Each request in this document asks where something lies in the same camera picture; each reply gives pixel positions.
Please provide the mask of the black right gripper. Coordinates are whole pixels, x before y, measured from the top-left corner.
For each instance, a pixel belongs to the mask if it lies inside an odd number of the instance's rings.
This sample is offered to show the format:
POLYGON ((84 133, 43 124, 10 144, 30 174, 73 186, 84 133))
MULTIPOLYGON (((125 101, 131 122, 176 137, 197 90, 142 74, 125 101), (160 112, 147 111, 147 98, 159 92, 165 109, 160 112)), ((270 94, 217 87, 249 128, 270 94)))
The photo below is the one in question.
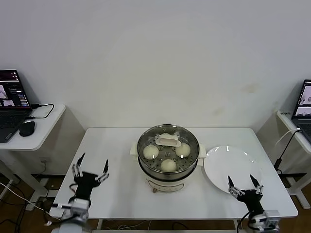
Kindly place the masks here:
POLYGON ((231 177, 228 176, 228 191, 233 197, 237 197, 238 201, 243 202, 250 213, 262 214, 264 209, 260 201, 263 197, 263 185, 261 185, 258 180, 251 174, 250 179, 255 189, 240 190, 234 185, 231 177))

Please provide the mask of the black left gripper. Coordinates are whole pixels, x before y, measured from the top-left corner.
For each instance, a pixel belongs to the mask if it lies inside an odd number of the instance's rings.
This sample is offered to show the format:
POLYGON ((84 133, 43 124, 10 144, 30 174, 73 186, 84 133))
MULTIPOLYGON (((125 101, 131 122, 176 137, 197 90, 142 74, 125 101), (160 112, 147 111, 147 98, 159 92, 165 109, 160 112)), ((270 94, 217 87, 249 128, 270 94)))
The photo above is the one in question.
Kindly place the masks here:
POLYGON ((77 189, 75 191, 74 197, 76 199, 83 199, 90 201, 90 196, 93 188, 98 187, 100 183, 105 181, 109 177, 108 169, 109 164, 108 160, 105 162, 102 175, 98 176, 93 173, 82 172, 80 170, 81 163, 85 153, 78 159, 78 161, 72 165, 72 173, 74 176, 75 184, 77 184, 77 189))

